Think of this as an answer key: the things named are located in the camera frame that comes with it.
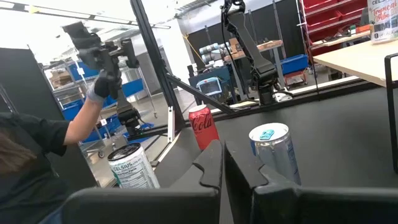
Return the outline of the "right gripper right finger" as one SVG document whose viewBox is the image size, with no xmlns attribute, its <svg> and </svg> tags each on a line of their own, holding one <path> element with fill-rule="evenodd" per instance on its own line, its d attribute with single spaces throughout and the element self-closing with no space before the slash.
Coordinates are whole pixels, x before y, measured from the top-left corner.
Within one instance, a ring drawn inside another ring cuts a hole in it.
<svg viewBox="0 0 398 224">
<path fill-rule="evenodd" d="M 235 223 L 293 223 L 294 183 L 246 147 L 224 143 L 225 179 Z"/>
</svg>

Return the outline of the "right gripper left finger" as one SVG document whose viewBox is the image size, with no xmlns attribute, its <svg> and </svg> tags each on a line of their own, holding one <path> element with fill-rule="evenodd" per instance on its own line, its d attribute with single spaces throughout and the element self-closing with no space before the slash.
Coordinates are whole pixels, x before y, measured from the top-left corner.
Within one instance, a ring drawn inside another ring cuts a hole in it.
<svg viewBox="0 0 398 224">
<path fill-rule="evenodd" d="M 213 140 L 181 178 L 170 186 L 176 195 L 169 206 L 169 222 L 218 223 L 222 177 L 223 146 L 219 140 Z"/>
</svg>

